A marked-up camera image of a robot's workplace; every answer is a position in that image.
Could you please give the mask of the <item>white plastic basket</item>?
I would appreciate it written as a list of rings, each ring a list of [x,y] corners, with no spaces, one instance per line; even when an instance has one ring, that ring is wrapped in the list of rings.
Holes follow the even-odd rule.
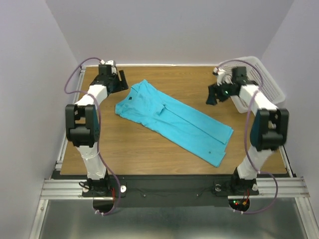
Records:
[[[276,81],[271,74],[265,68],[263,63],[255,56],[246,56],[233,59],[230,62],[218,65],[219,69],[225,71],[227,76],[225,80],[229,80],[232,75],[232,69],[238,66],[245,66],[249,80],[253,80],[258,85],[263,82],[261,92],[267,97],[269,101],[277,106],[282,106],[286,97],[283,91],[280,89]]]

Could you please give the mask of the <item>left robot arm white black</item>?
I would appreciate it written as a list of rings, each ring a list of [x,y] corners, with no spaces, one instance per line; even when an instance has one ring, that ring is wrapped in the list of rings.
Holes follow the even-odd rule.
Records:
[[[118,71],[113,60],[102,60],[88,91],[80,91],[84,94],[82,98],[65,107],[66,137],[79,151],[87,170],[87,180],[79,183],[84,197],[105,197],[114,193],[98,149],[101,134],[99,106],[110,94],[127,89],[124,71]]]

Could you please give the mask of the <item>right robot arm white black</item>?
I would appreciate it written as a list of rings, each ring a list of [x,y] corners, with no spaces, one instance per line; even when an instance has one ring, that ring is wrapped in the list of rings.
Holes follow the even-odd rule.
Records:
[[[228,187],[232,193],[257,191],[256,178],[266,160],[286,143],[289,111],[279,108],[261,92],[261,85],[247,76],[246,67],[232,69],[230,79],[226,71],[220,67],[213,70],[216,83],[208,87],[209,95],[206,103],[216,105],[230,97],[238,96],[248,105],[248,114],[254,115],[251,129],[245,129],[244,146],[246,156],[235,168]]]

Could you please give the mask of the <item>turquoise t shirt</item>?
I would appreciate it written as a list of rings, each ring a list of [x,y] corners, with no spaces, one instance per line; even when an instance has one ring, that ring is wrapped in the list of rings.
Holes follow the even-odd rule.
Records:
[[[233,129],[212,117],[159,91],[147,80],[131,86],[115,113],[155,131],[219,167]]]

